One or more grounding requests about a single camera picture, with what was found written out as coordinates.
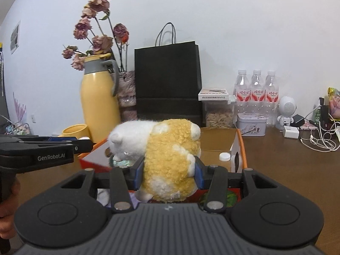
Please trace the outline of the person's left hand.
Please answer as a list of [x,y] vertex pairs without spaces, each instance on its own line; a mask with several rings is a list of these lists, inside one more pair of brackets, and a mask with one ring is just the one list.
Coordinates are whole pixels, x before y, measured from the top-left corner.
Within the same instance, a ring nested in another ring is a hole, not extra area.
[[1,238],[11,239],[16,235],[14,228],[14,214],[19,205],[20,182],[16,179],[11,188],[11,195],[1,203],[0,233]]

